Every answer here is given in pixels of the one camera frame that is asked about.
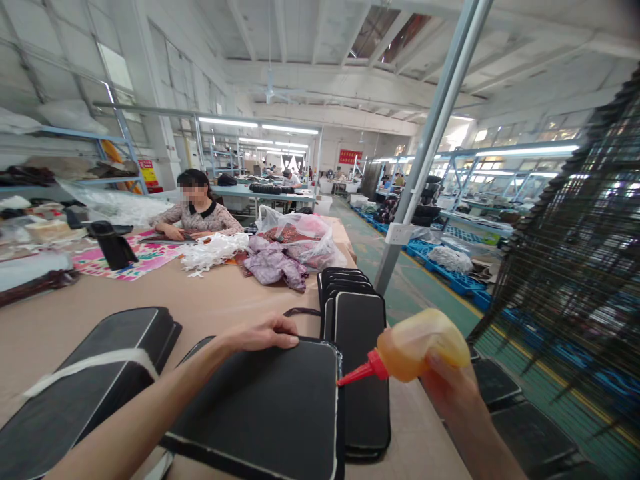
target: floral blouse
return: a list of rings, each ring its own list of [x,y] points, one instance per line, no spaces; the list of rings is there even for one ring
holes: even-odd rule
[[[223,205],[212,202],[204,212],[196,212],[193,204],[180,203],[166,212],[152,218],[149,223],[155,227],[158,223],[173,224],[182,220],[182,228],[188,231],[210,231],[224,235],[244,232],[238,220],[233,218]]]

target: glue bottle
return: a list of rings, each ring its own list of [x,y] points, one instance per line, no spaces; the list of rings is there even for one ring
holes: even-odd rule
[[[378,336],[377,348],[369,352],[369,362],[338,380],[338,386],[377,375],[409,382],[429,369],[427,356],[437,353],[453,367],[471,362],[469,347],[448,316],[426,309]]]

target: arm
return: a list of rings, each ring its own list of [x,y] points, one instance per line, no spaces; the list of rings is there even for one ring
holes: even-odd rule
[[[174,205],[169,210],[156,217],[149,223],[156,231],[164,233],[172,240],[182,241],[185,239],[184,230],[174,227],[173,224],[182,219],[182,206]]]
[[[474,480],[527,480],[520,465],[491,422],[473,367],[451,367],[429,357],[430,370],[422,384]]]
[[[236,233],[243,233],[245,231],[244,227],[240,225],[240,222],[233,218],[232,214],[229,213],[229,210],[224,208],[222,205],[216,207],[216,210],[216,220],[220,220],[225,228],[216,232],[202,231],[192,233],[191,238],[198,239],[202,237],[208,237],[210,235],[213,235],[214,233],[221,233],[222,235],[234,235]]]
[[[46,479],[131,478],[227,358],[240,350],[295,347],[299,340],[294,335],[297,328],[293,320],[272,316],[258,325],[239,325],[216,337],[100,424],[66,454]]]

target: worker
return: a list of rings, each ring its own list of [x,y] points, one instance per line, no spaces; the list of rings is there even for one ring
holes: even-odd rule
[[[128,479],[158,445],[191,400],[234,353],[298,345],[294,320],[272,315],[218,335],[172,372],[160,377],[70,450],[45,480]],[[474,480],[526,480],[491,423],[473,368],[458,369],[440,357],[422,384],[460,450]]]
[[[185,232],[192,239],[208,237],[215,232],[224,235],[244,232],[238,220],[233,218],[224,205],[214,202],[211,184],[200,170],[188,169],[178,175],[178,186],[188,202],[180,202],[149,222],[156,231],[175,241],[183,241]],[[182,220],[182,228],[174,223]]]
[[[393,184],[396,187],[404,187],[405,186],[405,176],[398,172],[395,174],[395,182],[393,182]]]
[[[282,176],[285,178],[282,182],[283,187],[291,187],[291,188],[300,188],[302,187],[302,183],[300,183],[300,178],[291,171],[291,169],[286,168],[284,172],[282,172]],[[289,209],[289,213],[295,211],[295,208],[298,206],[298,202],[292,201],[291,208]]]

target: yellow line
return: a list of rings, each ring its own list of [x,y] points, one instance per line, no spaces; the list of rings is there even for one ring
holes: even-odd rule
[[[502,338],[507,338],[506,334],[498,327],[496,327],[495,325],[492,325],[491,328],[493,330],[495,330],[495,332],[500,335]],[[520,353],[522,353],[522,355],[524,355],[526,358],[528,358],[529,360],[531,360],[532,356],[531,354],[526,351],[524,348],[522,348],[522,346],[520,346],[520,344],[518,344],[517,342],[515,342],[512,339],[507,339],[509,341],[509,343],[516,348],[516,350],[518,350]],[[537,367],[540,367],[540,370],[542,370],[544,373],[546,373],[548,376],[550,376],[550,378],[552,378],[553,380],[556,381],[556,383],[558,383],[558,385],[560,385],[562,388],[565,388],[568,383],[566,382],[566,380],[564,380],[562,377],[558,376],[558,374],[556,374],[556,372],[554,372],[553,370],[551,370],[548,366],[546,366],[543,362],[541,362],[540,360],[538,360],[535,365]],[[584,395],[582,395],[580,392],[576,391],[576,390],[571,390],[570,394],[572,394],[580,403],[582,403],[584,406],[586,406],[589,410],[591,410],[594,414],[596,414],[596,416],[598,416],[600,418],[600,420],[602,420],[603,422],[605,422],[607,425],[610,425],[613,423],[613,419],[606,414],[605,412],[603,412],[602,410],[600,410],[598,407],[596,407],[594,404],[592,404],[590,402],[590,400],[588,400]],[[623,427],[616,427],[614,428],[614,430],[616,430],[616,432],[618,432],[622,437],[624,437],[630,444],[632,444],[635,448],[640,448],[640,441],[638,441],[637,438],[635,438],[635,436],[633,436],[632,434],[630,434],[629,432],[627,432],[626,429],[624,429]]]
[[[378,231],[368,221],[364,220],[362,217],[359,217],[359,218],[362,221],[364,221],[368,226],[370,226],[372,229],[374,229],[376,232],[378,232],[378,234],[382,235],[382,232]],[[442,282],[442,280],[440,280],[440,278],[438,278],[437,276],[432,274],[430,271],[426,270],[424,268],[424,265],[421,265],[420,262],[418,262],[415,258],[410,256],[404,250],[402,250],[402,253],[404,253],[406,258],[408,258],[409,260],[414,262],[420,268],[424,269],[424,271],[426,272],[426,274],[428,276],[430,276],[431,278],[436,280],[449,293],[453,294],[453,298],[458,300],[458,302],[460,302],[462,305],[464,305],[466,308],[468,308],[474,315],[478,316],[478,318],[482,318],[484,316],[484,314],[482,312],[480,312],[480,310],[478,310],[476,307],[474,307],[472,304],[470,304],[467,300],[461,298],[460,295],[458,295],[448,285],[446,285],[444,282]],[[504,334],[504,332],[502,332],[502,330],[500,330],[495,325],[492,325],[491,328],[494,329],[498,335],[502,336],[502,338],[507,338],[507,336]],[[526,350],[524,350],[524,348],[522,348],[518,343],[516,343],[512,339],[507,339],[507,340],[514,348],[516,348],[516,350],[518,350],[520,353],[522,353],[522,355],[524,355],[528,359],[531,359],[531,354],[529,352],[527,352]],[[540,367],[540,370],[542,370],[544,373],[546,373],[552,380],[554,380],[562,388],[565,388],[568,385],[567,382],[564,379],[562,379],[560,376],[558,376],[558,374],[556,374],[556,372],[551,370],[548,366],[546,366],[540,360],[538,360],[535,364],[536,364],[536,366]],[[590,402],[590,400],[588,400],[580,392],[577,392],[575,390],[571,390],[570,394],[572,394],[580,403],[582,403],[584,406],[586,406],[586,408],[588,408],[594,414],[596,414],[596,416],[598,416],[598,418],[600,418],[600,420],[605,422],[607,425],[610,425],[610,424],[613,423],[613,419],[608,414],[606,414],[605,412],[600,410],[598,407],[596,407],[594,404],[592,404]],[[616,428],[614,428],[614,430],[616,430],[616,432],[618,432],[625,440],[627,440],[635,448],[640,448],[640,441],[637,438],[635,438],[632,434],[627,432],[626,429],[624,429],[623,427],[616,427]]]

